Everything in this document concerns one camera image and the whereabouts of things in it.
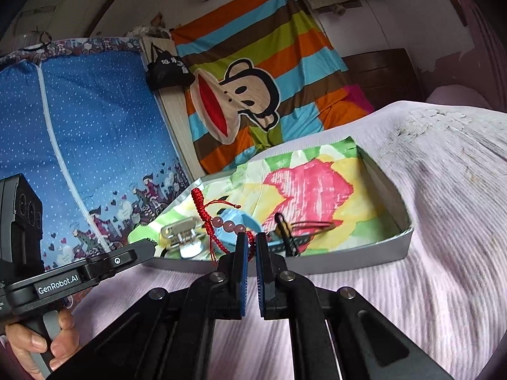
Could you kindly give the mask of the person's left hand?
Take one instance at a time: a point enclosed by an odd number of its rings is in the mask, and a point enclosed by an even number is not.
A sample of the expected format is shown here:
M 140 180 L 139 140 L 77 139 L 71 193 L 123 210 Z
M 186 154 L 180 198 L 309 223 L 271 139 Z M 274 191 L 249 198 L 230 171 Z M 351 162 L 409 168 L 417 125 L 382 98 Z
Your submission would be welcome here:
M 59 311 L 58 323 L 61 330 L 51 343 L 51 351 L 54 358 L 50 361 L 50 367 L 53 371 L 58 369 L 58 367 L 81 349 L 79 333 L 75 327 L 71 311 L 66 309 Z M 42 372 L 34 362 L 32 353 L 46 352 L 46 340 L 30 328 L 26 328 L 18 323 L 6 325 L 5 334 L 21 367 L 33 379 L 44 379 Z

